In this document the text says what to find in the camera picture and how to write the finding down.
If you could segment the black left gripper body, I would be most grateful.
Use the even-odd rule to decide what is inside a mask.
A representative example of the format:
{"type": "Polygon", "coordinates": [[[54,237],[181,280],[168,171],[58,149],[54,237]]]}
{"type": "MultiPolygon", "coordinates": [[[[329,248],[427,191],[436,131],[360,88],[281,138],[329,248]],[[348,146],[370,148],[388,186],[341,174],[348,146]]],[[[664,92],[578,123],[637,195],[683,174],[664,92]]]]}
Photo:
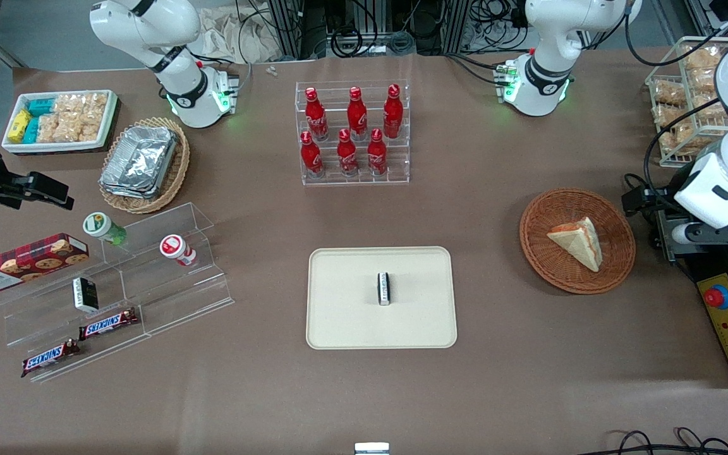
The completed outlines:
{"type": "Polygon", "coordinates": [[[649,187],[635,187],[622,195],[624,215],[651,215],[656,211],[678,213],[673,192],[668,187],[650,189],[649,187]]]}

